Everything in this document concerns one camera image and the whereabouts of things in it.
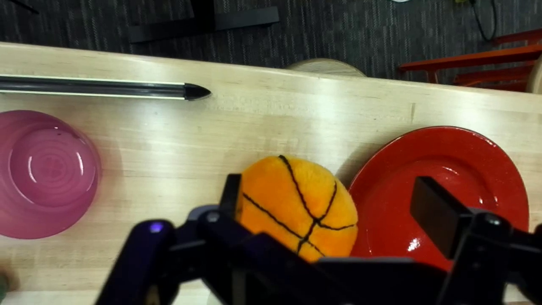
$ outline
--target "wooden surface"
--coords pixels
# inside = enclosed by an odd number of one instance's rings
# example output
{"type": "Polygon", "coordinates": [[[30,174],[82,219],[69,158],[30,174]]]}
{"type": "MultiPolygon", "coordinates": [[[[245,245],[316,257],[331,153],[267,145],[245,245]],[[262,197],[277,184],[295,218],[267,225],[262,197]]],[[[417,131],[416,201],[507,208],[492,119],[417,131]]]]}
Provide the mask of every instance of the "wooden surface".
{"type": "MultiPolygon", "coordinates": [[[[21,284],[8,304],[92,304],[136,223],[182,225],[219,201],[228,174],[263,157],[309,158],[350,184],[384,145],[426,126],[497,141],[526,180],[533,226],[542,223],[541,96],[18,45],[0,45],[0,75],[192,82],[214,92],[197,103],[0,94],[0,111],[40,111],[84,131],[104,164],[97,201],[75,228],[41,241],[0,238],[0,267],[21,284]]],[[[207,299],[194,284],[179,304],[207,299]]]]}

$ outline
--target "dark background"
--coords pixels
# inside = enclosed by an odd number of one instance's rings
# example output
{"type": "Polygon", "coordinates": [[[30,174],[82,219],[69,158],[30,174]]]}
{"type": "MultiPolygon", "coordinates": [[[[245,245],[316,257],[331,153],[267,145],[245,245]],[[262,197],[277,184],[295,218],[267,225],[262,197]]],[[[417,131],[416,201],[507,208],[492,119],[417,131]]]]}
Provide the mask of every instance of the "dark background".
{"type": "MultiPolygon", "coordinates": [[[[40,16],[0,0],[0,42],[275,69],[336,58],[380,79],[406,79],[395,70],[400,64],[494,48],[483,43],[472,8],[455,0],[216,0],[218,13],[277,6],[282,25],[140,47],[124,42],[131,25],[192,18],[190,3],[24,3],[40,16]]],[[[497,0],[497,8],[500,35],[542,30],[541,0],[497,0]]],[[[492,21],[490,0],[480,0],[480,11],[492,21]]]]}

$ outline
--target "pink bowl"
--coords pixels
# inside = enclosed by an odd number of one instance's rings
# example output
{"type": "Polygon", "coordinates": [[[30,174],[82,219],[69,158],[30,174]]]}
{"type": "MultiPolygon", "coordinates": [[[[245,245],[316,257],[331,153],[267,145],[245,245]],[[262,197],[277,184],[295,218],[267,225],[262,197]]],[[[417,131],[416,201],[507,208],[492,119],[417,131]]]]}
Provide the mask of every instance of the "pink bowl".
{"type": "Polygon", "coordinates": [[[40,113],[0,114],[0,235],[40,240],[67,231],[99,187],[94,145],[40,113]]]}

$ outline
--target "red object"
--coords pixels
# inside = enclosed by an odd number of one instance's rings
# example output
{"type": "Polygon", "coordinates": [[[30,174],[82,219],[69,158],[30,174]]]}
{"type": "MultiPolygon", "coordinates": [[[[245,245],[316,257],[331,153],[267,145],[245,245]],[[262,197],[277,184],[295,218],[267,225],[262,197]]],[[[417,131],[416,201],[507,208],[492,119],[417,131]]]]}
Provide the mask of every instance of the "red object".
{"type": "Polygon", "coordinates": [[[92,143],[40,113],[0,114],[0,235],[38,240],[72,228],[101,179],[92,143]]]}
{"type": "Polygon", "coordinates": [[[521,35],[502,36],[495,40],[497,45],[524,43],[521,48],[461,55],[451,58],[438,58],[429,62],[416,62],[399,67],[400,72],[426,72],[431,84],[439,84],[439,72],[451,69],[522,64],[521,69],[497,69],[494,72],[477,72],[460,75],[455,84],[463,87],[485,87],[526,92],[534,64],[542,57],[542,31],[531,31],[521,35]]]}
{"type": "Polygon", "coordinates": [[[433,177],[467,208],[529,230],[528,192],[512,160],[473,131],[428,128],[392,141],[355,179],[350,192],[358,206],[360,233],[353,257],[414,258],[451,269],[411,218],[417,177],[433,177]]]}

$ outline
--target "orange basketball toy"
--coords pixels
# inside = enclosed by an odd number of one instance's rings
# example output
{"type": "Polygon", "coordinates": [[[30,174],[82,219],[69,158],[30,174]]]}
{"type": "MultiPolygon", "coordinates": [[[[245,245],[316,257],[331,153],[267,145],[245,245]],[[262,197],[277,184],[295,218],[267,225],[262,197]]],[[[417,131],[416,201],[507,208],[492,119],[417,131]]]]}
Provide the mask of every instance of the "orange basketball toy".
{"type": "Polygon", "coordinates": [[[307,262],[350,257],[358,236],[345,186],[326,169],[287,157],[265,158],[243,174],[236,219],[307,262]]]}

